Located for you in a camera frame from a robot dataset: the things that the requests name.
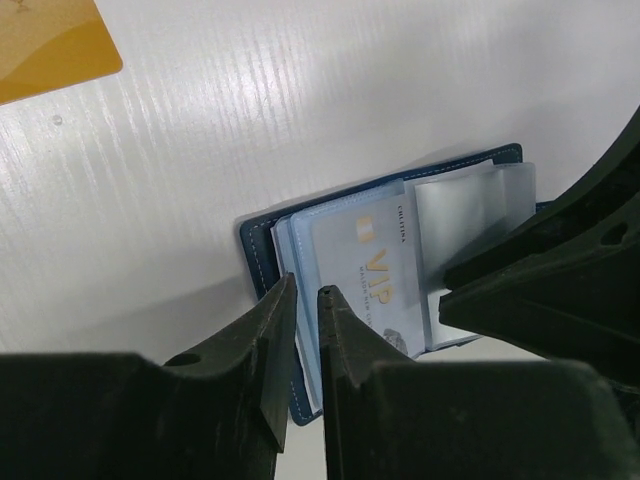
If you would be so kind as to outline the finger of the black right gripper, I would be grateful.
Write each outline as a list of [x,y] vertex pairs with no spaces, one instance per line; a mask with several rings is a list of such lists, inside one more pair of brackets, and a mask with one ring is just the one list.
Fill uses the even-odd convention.
[[639,117],[570,189],[444,276],[448,326],[639,380]]

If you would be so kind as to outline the light blue VIP card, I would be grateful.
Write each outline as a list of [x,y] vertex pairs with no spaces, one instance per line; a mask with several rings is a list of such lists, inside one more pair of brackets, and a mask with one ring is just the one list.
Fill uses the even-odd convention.
[[311,234],[320,284],[405,355],[426,350],[415,232],[405,194],[317,218]]

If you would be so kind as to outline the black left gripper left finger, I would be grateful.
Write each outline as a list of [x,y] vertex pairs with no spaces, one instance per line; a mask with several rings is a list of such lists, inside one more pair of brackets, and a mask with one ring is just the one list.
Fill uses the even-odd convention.
[[136,353],[1,359],[5,479],[270,479],[285,448],[296,281],[156,364]]

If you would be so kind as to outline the navy blue card holder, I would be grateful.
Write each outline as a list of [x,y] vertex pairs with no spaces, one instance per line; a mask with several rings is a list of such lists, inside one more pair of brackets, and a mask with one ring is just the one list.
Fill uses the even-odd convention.
[[[491,161],[495,165],[523,163],[522,145],[510,143],[467,156],[448,159],[440,163],[394,172],[330,193],[316,194],[309,199],[294,201],[293,204],[287,206],[274,207],[270,211],[255,214],[240,221],[238,227],[239,239],[257,299],[261,300],[281,277],[276,247],[271,234],[271,228],[280,219],[288,218],[306,208],[356,195],[399,179],[407,181],[460,169],[468,170],[471,166],[485,161]],[[300,350],[301,347],[296,345],[295,363],[289,383],[291,391],[289,412],[292,421],[302,427],[319,418],[322,415],[322,409],[321,407],[312,406],[310,388],[305,385],[305,367],[303,367],[303,362],[300,359]]]

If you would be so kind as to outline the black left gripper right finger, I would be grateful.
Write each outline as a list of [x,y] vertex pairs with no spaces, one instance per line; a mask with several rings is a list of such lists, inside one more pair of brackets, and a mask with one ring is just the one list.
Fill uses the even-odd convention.
[[419,362],[317,297],[331,479],[631,479],[635,440],[578,362]]

